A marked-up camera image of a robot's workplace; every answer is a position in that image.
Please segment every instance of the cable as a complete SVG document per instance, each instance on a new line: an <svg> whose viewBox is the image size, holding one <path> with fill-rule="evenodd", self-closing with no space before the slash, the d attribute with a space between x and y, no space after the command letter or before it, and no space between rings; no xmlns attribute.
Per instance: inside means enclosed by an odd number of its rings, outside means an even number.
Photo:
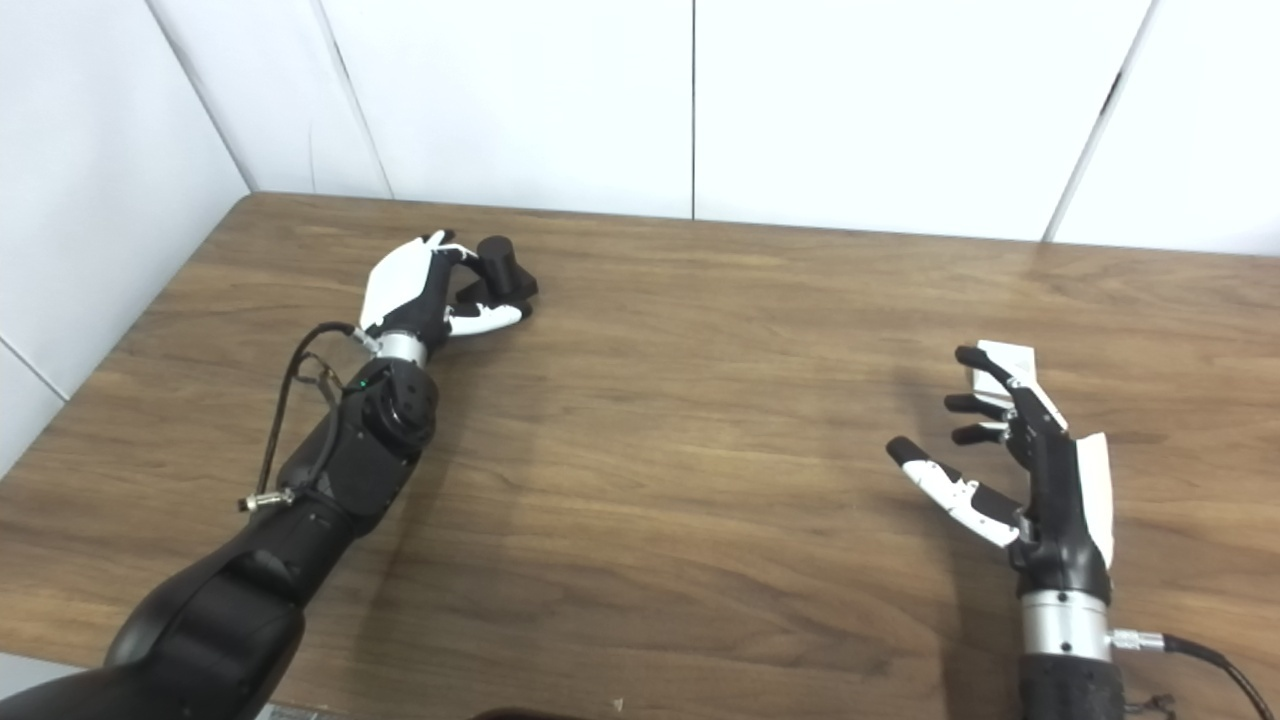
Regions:
<svg viewBox="0 0 1280 720"><path fill-rule="evenodd" d="M1231 661L1228 660L1225 655L1222 655L1216 650L1204 647L1197 642L1179 638L1178 635L1170 635L1165 633L1164 637L1165 637L1165 652L1179 652L1183 655L1189 655L1198 660L1203 660L1210 665L1216 665L1217 667L1221 667L1228 675L1231 676L1233 680L1235 680L1235 684L1239 685L1242 691L1244 691L1244 694L1248 696L1249 702L1253 703L1253 708L1258 711L1258 717L1261 717L1262 720L1275 720L1275 715L1272 715L1271 708L1267 707L1267 701L1262 700L1262 694L1258 693L1258 689L1253 687L1253 683L1251 683L1249 679L1244 676L1244 673L1240 673L1239 667L1231 665Z"/></svg>
<svg viewBox="0 0 1280 720"><path fill-rule="evenodd" d="M311 465L311 470L307 473L306 487L311 487L311 483L320 477L320 470L329 464L329 457L333 456L333 450L338 445L338 429L342 427L342 410L338 405L338 397L334 395L333 388L329 386L329 378L337 380L338 375L329 370L326 374L316 378L316 386L320 388L320 395L324 396L325 402L329 404L329 430L325 433L324 446L320 448L320 455L316 455L315 464Z"/></svg>
<svg viewBox="0 0 1280 720"><path fill-rule="evenodd" d="M262 452L262 469L257 474L256 495L266 492L266 483L271 477L271 460L275 457L275 445L280 439L280 425L284 423L284 409L289 402L289 386L293 384L293 378L297 377L298 368L302 365L302 361L306 360L307 347L311 342L315 338L332 332L340 332L346 336L351 336L356 332L356 325L352 325L351 323L332 322L320 323L319 325L311 328L307 334L302 336L297 348L293 350L293 355L289 357L289 364L284 368L284 378L280 380L280 395L275 400L275 415L271 418L271 430L266 436L266 450Z"/></svg>

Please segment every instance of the robot finger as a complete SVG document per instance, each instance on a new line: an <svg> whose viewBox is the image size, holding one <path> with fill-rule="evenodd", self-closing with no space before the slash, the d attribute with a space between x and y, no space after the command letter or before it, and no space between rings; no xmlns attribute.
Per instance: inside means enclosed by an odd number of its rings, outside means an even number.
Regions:
<svg viewBox="0 0 1280 720"><path fill-rule="evenodd" d="M942 398L942 405L952 413L977 413L996 421L1009 420L1005 415L1009 409L1001 407L995 402L987 402L973 393L948 395Z"/></svg>
<svg viewBox="0 0 1280 720"><path fill-rule="evenodd" d="M477 302L449 305L449 334L481 334L507 328L527 318L531 314L530 310L527 304L494 305L493 307Z"/></svg>
<svg viewBox="0 0 1280 720"><path fill-rule="evenodd" d="M896 437L884 446L902 473L957 523L987 542L1006 547L1018 538L1021 510L1011 497L929 457L920 446Z"/></svg>
<svg viewBox="0 0 1280 720"><path fill-rule="evenodd" d="M1007 423L977 423L951 430L951 442L956 445L978 445L980 442L1005 443L1007 439Z"/></svg>

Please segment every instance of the white wall panel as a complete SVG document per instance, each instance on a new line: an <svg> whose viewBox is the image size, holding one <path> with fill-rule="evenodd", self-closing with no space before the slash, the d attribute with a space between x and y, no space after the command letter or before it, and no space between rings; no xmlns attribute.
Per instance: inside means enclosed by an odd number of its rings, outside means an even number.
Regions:
<svg viewBox="0 0 1280 720"><path fill-rule="evenodd" d="M0 479L61 406L63 400L0 343ZM0 697L4 691L0 673Z"/></svg>
<svg viewBox="0 0 1280 720"><path fill-rule="evenodd" d="M397 197L690 217L691 0L325 0Z"/></svg>
<svg viewBox="0 0 1280 720"><path fill-rule="evenodd" d="M1056 240L1280 255L1280 4L1161 0Z"/></svg>
<svg viewBox="0 0 1280 720"><path fill-rule="evenodd" d="M389 197L319 0L154 0L257 190Z"/></svg>
<svg viewBox="0 0 1280 720"><path fill-rule="evenodd" d="M1039 240L1146 0L699 0L696 217Z"/></svg>
<svg viewBox="0 0 1280 720"><path fill-rule="evenodd" d="M0 336L70 395L246 187L141 0L0 17Z"/></svg>

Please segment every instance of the wooden table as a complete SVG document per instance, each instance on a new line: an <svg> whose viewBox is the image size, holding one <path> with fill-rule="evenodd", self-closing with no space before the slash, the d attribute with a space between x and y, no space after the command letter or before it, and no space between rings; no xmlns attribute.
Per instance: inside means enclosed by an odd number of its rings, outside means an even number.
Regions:
<svg viewBox="0 0 1280 720"><path fill-rule="evenodd" d="M279 700L1015 717L1014 574L882 450L906 433L1023 493L1002 451L946 439L951 351L986 337L1033 345L1073 427L1110 433L1112 620L1280 701L1280 261L279 195L236 206L0 483L0 651L97 664L236 532L294 342L436 227L511 236L538 311L433 360L429 459ZM284 452L321 416L296 398ZM1134 697L1252 717L1208 666L1120 662Z"/></svg>

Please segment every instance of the robotic hand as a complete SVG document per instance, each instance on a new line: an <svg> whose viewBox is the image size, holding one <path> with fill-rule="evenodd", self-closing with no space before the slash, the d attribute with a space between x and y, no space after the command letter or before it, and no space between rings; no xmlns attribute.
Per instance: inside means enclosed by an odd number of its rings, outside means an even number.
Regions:
<svg viewBox="0 0 1280 720"><path fill-rule="evenodd" d="M323 323L289 360L257 491L241 500L247 527L138 605L104 667L0 701L0 720L250 720L266 703L302 639L303 609L346 552L381 521L435 430L438 391L428 360L452 336L513 325L538 283L511 241L477 252L439 231L388 254L369 275L360 327ZM448 299L453 269L480 279ZM275 437L307 346L340 332L372 359L337 391L317 384L329 416L266 492Z"/></svg>
<svg viewBox="0 0 1280 720"><path fill-rule="evenodd" d="M1217 665L1245 692L1258 715L1271 720L1266 702L1221 653L1175 635L1110 629L1115 541L1106 436L1071 438L1066 419L1044 391L1016 368L1000 365L977 347L957 347L955 356L961 365L995 378L1011 402L947 396L947 410L988 420L957 428L951 439L1004 445L1030 475L1030 501L1023 505L965 478L905 437L893 438L886 450L951 518L1006 548L1023 606L1018 683L1023 717L1120 720L1126 712L1155 710L1171 720L1170 696L1125 703L1120 670L1111 662L1115 647L1181 652Z"/></svg>

